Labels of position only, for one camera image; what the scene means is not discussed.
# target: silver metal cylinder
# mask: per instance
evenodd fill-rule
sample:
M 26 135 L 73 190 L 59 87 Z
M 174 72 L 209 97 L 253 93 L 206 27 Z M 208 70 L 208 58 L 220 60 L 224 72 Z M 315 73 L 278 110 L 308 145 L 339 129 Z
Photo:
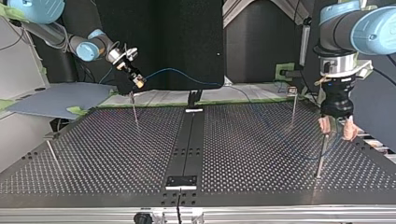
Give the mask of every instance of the silver metal cylinder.
M 329 63 L 329 71 L 326 71 L 326 64 Z M 328 74 L 338 74 L 353 70 L 356 67 L 355 54 L 349 54 L 343 57 L 320 58 L 320 71 Z
M 61 46 L 66 39 L 64 32 L 53 23 L 47 25 L 23 21 L 22 27 L 53 46 Z
M 110 63 L 115 63 L 120 59 L 121 55 L 122 53 L 119 49 L 113 49 L 107 54 L 106 59 Z

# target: black wall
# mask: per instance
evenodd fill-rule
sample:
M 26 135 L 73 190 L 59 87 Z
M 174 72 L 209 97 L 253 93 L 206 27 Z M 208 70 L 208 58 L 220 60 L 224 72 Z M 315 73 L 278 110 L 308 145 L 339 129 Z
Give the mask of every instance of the black wall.
M 268 0 L 258 0 L 226 28 L 227 77 L 236 83 L 272 82 L 276 65 L 298 62 L 301 30 Z
M 104 30 L 121 44 L 138 47 L 134 62 L 144 76 L 172 67 L 202 82 L 224 82 L 221 0 L 97 0 Z M 118 76 L 119 91 L 131 90 Z M 150 89 L 196 90 L 197 84 L 168 72 L 148 83 Z

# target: wire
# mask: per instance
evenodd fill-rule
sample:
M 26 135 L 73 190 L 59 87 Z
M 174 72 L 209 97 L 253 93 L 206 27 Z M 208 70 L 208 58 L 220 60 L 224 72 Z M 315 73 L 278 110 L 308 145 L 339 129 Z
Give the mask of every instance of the wire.
M 157 72 L 155 72 L 155 73 L 149 75 L 148 77 L 146 77 L 146 80 L 149 80 L 150 78 L 156 77 L 156 76 L 158 76 L 159 74 L 161 74 L 161 73 L 163 73 L 163 72 L 168 72 L 168 71 L 172 71 L 172 72 L 179 73 L 179 74 L 181 74 L 182 76 L 184 76 L 184 77 L 188 78 L 189 80 L 191 80 L 191 81 L 193 81 L 193 82 L 196 82 L 196 83 L 198 83 L 198 84 L 208 85 L 208 86 L 218 86 L 218 87 L 221 87 L 221 86 L 222 86 L 222 85 L 220 85 L 219 83 L 216 83 L 216 82 L 203 82 L 203 81 L 199 81 L 199 80 L 197 80 L 197 79 L 194 79 L 194 78 L 192 78 L 192 77 L 189 77 L 187 74 L 185 74 L 185 73 L 183 73 L 183 72 L 181 72 L 180 70 L 177 70 L 177 69 L 175 69 L 175 68 L 164 68 L 164 69 L 162 69 L 162 70 L 160 70 L 160 71 L 157 71 Z
M 287 91 L 282 91 L 283 88 L 283 81 L 275 81 L 274 86 L 277 87 L 277 93 L 286 93 Z
M 252 102 L 251 102 L 251 100 L 250 100 L 250 98 L 248 97 L 248 95 L 247 95 L 247 94 L 246 94 L 244 91 L 242 91 L 242 90 L 239 90 L 239 89 L 237 89 L 237 88 L 235 88 L 235 87 L 232 87 L 232 86 L 226 86 L 226 87 L 228 87 L 228 88 L 231 88 L 231 89 L 234 89 L 234 90 L 236 90 L 236 91 L 240 91 L 240 92 L 244 93 L 244 95 L 247 97 L 248 101 L 249 101 L 250 103 L 252 103 Z
M 379 75 L 381 75 L 382 77 L 386 78 L 390 83 L 393 84 L 393 86 L 396 86 L 396 81 L 393 80 L 392 78 L 390 78 L 388 75 L 386 75 L 385 73 L 379 71 L 378 69 L 374 68 L 374 71 L 377 72 Z
M 395 60 L 392 58 L 392 56 L 387 55 L 387 57 L 388 57 L 388 59 L 390 60 L 390 62 L 393 63 L 393 65 L 396 66 L 396 62 L 395 62 Z
M 111 74 L 112 71 L 113 71 L 113 66 L 111 66 L 111 68 L 108 70 L 108 72 L 105 74 L 105 76 L 102 77 L 102 79 L 100 79 L 99 84 L 102 84 L 103 81 L 106 80 L 106 78 Z
M 14 47 L 15 45 L 17 45 L 18 43 L 20 43 L 20 41 L 23 39 L 24 32 L 25 32 L 25 31 L 22 30 L 21 35 L 20 35 L 20 37 L 18 38 L 17 41 L 15 41 L 15 42 L 14 42 L 13 44 L 11 44 L 11 45 L 8 45 L 8 46 L 6 46 L 6 47 L 0 48 L 0 51 L 5 50 L 5 49 L 12 48 L 12 47 Z

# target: black cable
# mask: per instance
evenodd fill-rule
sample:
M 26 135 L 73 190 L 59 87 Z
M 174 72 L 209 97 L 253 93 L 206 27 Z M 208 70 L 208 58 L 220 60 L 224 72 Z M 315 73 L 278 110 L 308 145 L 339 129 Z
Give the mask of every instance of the black cable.
M 251 100 L 250 100 L 250 98 L 248 97 L 248 95 L 247 95 L 244 91 L 239 90 L 239 89 L 237 89 L 237 88 L 235 88 L 235 87 L 232 87 L 232 86 L 226 86 L 226 87 L 231 88 L 231 89 L 234 89 L 234 90 L 236 90 L 236 91 L 242 92 L 242 93 L 247 97 L 248 102 L 249 102 L 249 103 L 252 103 Z
M 15 41 L 15 43 L 13 43 L 13 44 L 11 44 L 11 45 L 9 45 L 9 46 L 6 46 L 6 47 L 3 47 L 3 48 L 0 48 L 0 51 L 2 51 L 2 50 L 5 50 L 5 49 L 12 48 L 12 47 L 14 47 L 15 45 L 17 45 L 18 43 L 20 43 L 20 41 L 21 41 L 21 40 L 22 40 L 22 38 L 23 38 L 23 35 L 24 35 L 24 30 L 22 30 L 20 37 L 18 38 L 18 40 L 17 40 L 17 41 Z
M 390 55 L 387 55 L 387 57 L 388 57 L 388 59 L 390 60 L 390 62 L 393 63 L 393 65 L 396 66 L 395 60 L 394 60 Z
M 390 83 L 393 84 L 393 86 L 396 87 L 396 81 L 393 80 L 392 78 L 390 78 L 388 75 L 386 75 L 385 73 L 379 71 L 378 69 L 374 68 L 374 71 L 377 72 L 379 75 L 381 75 L 382 77 L 386 78 Z

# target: white panel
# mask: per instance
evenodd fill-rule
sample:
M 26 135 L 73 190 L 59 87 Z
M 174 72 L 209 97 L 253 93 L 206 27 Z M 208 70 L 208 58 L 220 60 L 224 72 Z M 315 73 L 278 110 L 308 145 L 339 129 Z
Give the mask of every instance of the white panel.
M 0 172 L 44 142 L 50 118 L 11 114 L 0 119 Z
M 0 18 L 0 49 L 15 43 L 19 36 Z M 0 51 L 0 99 L 10 99 L 24 92 L 45 87 L 32 48 L 20 41 Z

